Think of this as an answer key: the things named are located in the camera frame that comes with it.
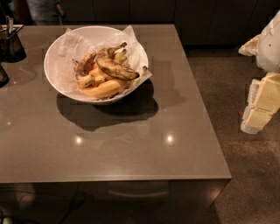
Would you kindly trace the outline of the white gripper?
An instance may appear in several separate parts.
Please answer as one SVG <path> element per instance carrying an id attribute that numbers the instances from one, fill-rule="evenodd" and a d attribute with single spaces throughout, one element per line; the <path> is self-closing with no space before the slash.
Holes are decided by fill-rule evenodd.
<path id="1" fill-rule="evenodd" d="M 280 11 L 270 20 L 261 34 L 242 45 L 238 53 L 256 56 L 257 65 L 267 72 L 261 80 L 253 79 L 248 91 L 241 130 L 257 134 L 280 109 Z"/>

